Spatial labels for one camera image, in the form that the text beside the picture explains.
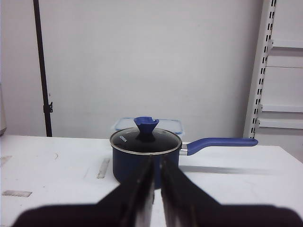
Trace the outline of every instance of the saucepan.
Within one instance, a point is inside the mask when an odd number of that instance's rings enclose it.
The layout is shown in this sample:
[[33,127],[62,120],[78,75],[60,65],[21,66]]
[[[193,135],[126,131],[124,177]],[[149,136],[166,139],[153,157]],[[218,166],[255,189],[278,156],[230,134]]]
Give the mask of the saucepan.
[[155,168],[155,188],[161,187],[160,161],[166,155],[176,165],[179,155],[193,155],[209,146],[252,147],[256,139],[250,138],[203,138],[187,144],[182,148],[181,138],[168,130],[156,128],[158,119],[137,117],[137,127],[123,129],[110,137],[113,148],[113,173],[122,182],[146,158],[152,156]]

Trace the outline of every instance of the container lid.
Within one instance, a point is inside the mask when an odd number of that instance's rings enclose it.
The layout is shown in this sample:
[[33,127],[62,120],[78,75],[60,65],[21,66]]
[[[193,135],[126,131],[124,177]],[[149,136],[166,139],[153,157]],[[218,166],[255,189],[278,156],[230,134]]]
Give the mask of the container lid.
[[176,134],[155,129],[158,119],[137,117],[134,122],[137,127],[117,131],[111,136],[112,147],[131,154],[159,155],[174,151],[181,146],[182,141]]

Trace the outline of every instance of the table surface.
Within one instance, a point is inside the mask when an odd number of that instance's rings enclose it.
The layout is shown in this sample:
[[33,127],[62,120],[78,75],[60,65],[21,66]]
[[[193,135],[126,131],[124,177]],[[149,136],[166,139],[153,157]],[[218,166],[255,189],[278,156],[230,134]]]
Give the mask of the table surface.
[[[1,226],[23,211],[50,204],[96,203],[119,183],[112,172],[108,140],[4,135],[1,141]],[[105,178],[97,178],[110,158]],[[180,156],[187,177],[221,204],[273,204],[303,219],[303,164],[276,146],[207,147]],[[165,226],[160,190],[155,191],[151,226]]]

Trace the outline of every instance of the shelf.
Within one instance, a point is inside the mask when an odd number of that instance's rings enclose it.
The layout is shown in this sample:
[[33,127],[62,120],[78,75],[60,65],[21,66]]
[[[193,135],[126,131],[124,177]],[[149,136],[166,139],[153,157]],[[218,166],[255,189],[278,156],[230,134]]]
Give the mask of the shelf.
[[303,68],[303,49],[274,48],[270,50],[266,67]]
[[272,48],[300,48],[303,49],[303,41],[294,40],[270,40],[268,45],[268,51]]
[[303,129],[303,120],[300,119],[257,119],[258,127],[283,128],[283,129]]
[[261,105],[263,112],[303,113],[303,106]]

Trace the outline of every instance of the blue lid knob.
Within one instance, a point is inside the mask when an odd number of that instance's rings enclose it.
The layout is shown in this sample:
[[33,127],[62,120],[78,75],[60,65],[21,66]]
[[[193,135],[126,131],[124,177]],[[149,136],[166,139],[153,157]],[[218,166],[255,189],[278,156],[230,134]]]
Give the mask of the blue lid knob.
[[153,120],[152,117],[136,117],[134,122],[140,130],[140,133],[151,134],[153,129],[159,123],[159,120]]

